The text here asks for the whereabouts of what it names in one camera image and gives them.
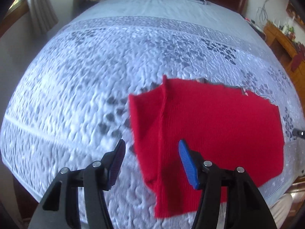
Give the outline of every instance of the fabric pile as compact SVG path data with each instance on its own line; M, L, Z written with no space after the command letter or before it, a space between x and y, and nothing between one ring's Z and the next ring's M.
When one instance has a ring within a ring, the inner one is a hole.
M135 153L144 182L156 194L156 217L198 208L201 191L187 181L178 153L181 139L220 168L244 167L257 186L282 172L279 109L242 91L164 76L156 89L129 95ZM226 201L225 189L221 200Z
M300 66L301 62L305 60L305 46L303 44L299 44L297 48L298 54L295 55L292 59L291 63L291 71L295 72L296 69Z

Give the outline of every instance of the window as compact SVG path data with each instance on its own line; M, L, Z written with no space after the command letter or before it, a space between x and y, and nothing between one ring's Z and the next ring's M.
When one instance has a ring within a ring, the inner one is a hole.
M12 11L12 10L14 10L14 8L16 8L16 7L18 6L18 4L19 4L21 1L22 1L22 0L15 0L15 1L13 2L13 4L10 6L9 12Z
M0 38L21 16L29 11L26 0L15 0L0 23Z

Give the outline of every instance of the white curtain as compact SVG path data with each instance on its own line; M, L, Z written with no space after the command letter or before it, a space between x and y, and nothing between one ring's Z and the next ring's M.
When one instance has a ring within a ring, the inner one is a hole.
M58 23L50 0L27 0L36 35L42 35Z

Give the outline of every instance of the wire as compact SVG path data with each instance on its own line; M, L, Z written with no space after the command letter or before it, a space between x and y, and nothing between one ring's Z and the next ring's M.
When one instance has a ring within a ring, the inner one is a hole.
M259 7L257 9L257 12L256 12L256 16L255 16L255 20L257 20L257 14L259 13L259 22L260 22L260 27L263 28L263 22L268 20L268 14L267 14L267 11L266 11L266 3L270 1L270 0L265 0L264 4L262 7Z

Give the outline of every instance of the quilted texture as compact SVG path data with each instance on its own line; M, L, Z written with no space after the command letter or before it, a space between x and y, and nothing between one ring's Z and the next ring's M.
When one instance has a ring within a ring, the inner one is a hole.
M4 163L39 200L62 167L84 168L123 138L126 156L116 185L105 192L114 227L191 228L194 213L155 219L156 200L133 152L128 94L157 87L163 74L242 86L279 107L284 170L260 187L267 203L275 202L304 167L304 151L289 143L293 127L305 126L291 81L269 49L173 19L112 17L64 27L11 98L0 136ZM83 196L79 203L86 221Z

